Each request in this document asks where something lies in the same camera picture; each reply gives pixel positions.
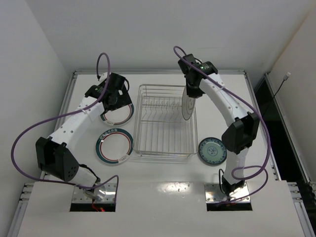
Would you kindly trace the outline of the white plate with dark rim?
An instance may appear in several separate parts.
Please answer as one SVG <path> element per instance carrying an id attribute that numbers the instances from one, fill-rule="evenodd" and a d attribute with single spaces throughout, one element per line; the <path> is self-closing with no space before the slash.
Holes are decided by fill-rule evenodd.
<path id="1" fill-rule="evenodd" d="M 182 116 L 184 120 L 189 120 L 195 109 L 196 99 L 187 95 L 187 88 L 184 88 L 182 95 Z"/>

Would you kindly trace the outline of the blue patterned green plate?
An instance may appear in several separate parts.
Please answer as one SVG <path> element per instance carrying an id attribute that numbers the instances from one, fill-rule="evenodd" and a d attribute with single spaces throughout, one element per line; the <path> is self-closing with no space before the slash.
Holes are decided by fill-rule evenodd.
<path id="1" fill-rule="evenodd" d="M 227 149 L 220 139 L 207 137 L 199 143 L 198 155 L 209 165 L 220 165 L 227 159 Z"/>

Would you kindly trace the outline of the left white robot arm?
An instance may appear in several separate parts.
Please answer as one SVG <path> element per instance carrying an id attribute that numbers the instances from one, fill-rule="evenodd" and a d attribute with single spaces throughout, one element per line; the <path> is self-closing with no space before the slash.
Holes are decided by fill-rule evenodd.
<path id="1" fill-rule="evenodd" d="M 99 85 L 88 89 L 77 110 L 56 131 L 36 141 L 40 170 L 86 190 L 94 189 L 100 179 L 74 157 L 77 142 L 99 116 L 132 103 L 125 77 L 111 73 L 108 77 L 102 75 L 101 79 Z"/>

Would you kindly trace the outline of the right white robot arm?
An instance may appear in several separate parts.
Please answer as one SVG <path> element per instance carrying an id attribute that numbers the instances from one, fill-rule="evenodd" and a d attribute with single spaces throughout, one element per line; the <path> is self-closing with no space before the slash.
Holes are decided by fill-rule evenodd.
<path id="1" fill-rule="evenodd" d="M 211 62 L 198 63 L 192 54 L 188 54 L 180 58 L 178 65 L 186 80 L 182 96 L 184 120 L 192 116 L 196 99 L 206 94 L 220 111 L 228 127 L 221 141 L 227 149 L 222 190 L 229 195 L 244 185 L 245 157 L 257 136 L 260 120 L 255 113 L 247 111 L 224 90 L 225 84 Z"/>

